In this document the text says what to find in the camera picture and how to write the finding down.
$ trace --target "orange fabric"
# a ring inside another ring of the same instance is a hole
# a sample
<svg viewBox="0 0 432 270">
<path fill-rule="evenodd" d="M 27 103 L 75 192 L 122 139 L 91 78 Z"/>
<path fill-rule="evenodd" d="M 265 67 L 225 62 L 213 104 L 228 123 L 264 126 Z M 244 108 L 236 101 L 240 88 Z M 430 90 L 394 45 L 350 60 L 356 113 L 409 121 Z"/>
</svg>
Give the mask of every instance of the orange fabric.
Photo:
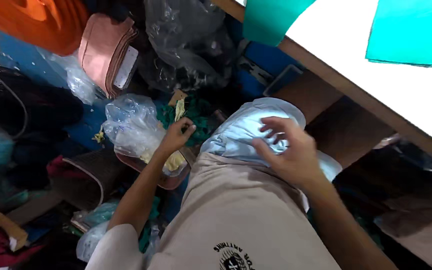
<svg viewBox="0 0 432 270">
<path fill-rule="evenodd" d="M 81 0 L 0 0 L 0 30 L 58 55 L 78 49 L 88 20 Z"/>
</svg>

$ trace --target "paper tag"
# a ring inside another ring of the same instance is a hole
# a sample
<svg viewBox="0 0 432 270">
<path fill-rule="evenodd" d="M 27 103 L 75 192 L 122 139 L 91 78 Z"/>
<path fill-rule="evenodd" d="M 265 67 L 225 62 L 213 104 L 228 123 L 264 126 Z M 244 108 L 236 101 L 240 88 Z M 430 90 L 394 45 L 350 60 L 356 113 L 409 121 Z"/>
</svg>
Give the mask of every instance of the paper tag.
<svg viewBox="0 0 432 270">
<path fill-rule="evenodd" d="M 123 89 L 124 85 L 129 79 L 129 75 L 136 63 L 137 58 L 138 58 L 138 50 L 129 46 L 128 50 L 126 51 L 126 55 L 124 56 L 123 62 L 121 63 L 121 66 L 117 71 L 116 77 L 114 78 L 113 84 L 117 88 Z"/>
</svg>

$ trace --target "wooden table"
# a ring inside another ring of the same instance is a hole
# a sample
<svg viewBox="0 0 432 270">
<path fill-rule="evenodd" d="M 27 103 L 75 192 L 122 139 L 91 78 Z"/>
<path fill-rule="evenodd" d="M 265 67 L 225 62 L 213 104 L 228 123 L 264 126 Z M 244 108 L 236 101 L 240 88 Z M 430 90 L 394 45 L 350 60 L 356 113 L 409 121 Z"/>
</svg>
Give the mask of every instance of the wooden table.
<svg viewBox="0 0 432 270">
<path fill-rule="evenodd" d="M 244 20 L 244 0 L 212 0 Z M 316 0 L 279 49 L 432 156 L 432 68 L 365 59 L 378 0 Z"/>
</svg>

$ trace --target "beige t-shirt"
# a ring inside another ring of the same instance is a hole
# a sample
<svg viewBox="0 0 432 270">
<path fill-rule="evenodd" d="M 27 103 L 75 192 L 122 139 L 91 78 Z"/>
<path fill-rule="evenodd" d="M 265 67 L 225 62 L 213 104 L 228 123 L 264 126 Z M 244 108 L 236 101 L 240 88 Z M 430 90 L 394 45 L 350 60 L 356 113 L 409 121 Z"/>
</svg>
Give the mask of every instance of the beige t-shirt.
<svg viewBox="0 0 432 270">
<path fill-rule="evenodd" d="M 201 153 L 149 269 L 339 269 L 299 201 L 299 191 L 264 165 Z M 109 230 L 86 267 L 142 268 L 138 235 L 129 224 Z"/>
</svg>

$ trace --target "hand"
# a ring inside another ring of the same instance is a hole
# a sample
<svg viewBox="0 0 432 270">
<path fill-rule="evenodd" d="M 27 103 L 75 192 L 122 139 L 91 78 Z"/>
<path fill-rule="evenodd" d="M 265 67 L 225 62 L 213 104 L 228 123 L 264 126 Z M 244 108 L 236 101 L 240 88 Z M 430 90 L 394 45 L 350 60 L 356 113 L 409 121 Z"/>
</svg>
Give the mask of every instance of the hand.
<svg viewBox="0 0 432 270">
<path fill-rule="evenodd" d="M 329 183 L 319 168 L 314 138 L 304 132 L 294 120 L 274 116 L 261 118 L 261 122 L 264 124 L 261 132 L 272 130 L 266 138 L 276 136 L 273 144 L 282 139 L 289 142 L 289 147 L 283 154 L 275 155 L 262 139 L 252 141 L 258 154 L 280 177 L 303 191 L 318 186 L 321 181 Z"/>
<path fill-rule="evenodd" d="M 166 157 L 179 150 L 188 141 L 189 137 L 195 132 L 196 126 L 193 125 L 187 117 L 181 118 L 179 121 L 172 123 L 166 131 L 161 144 L 156 149 L 155 154 L 159 153 Z"/>
</svg>

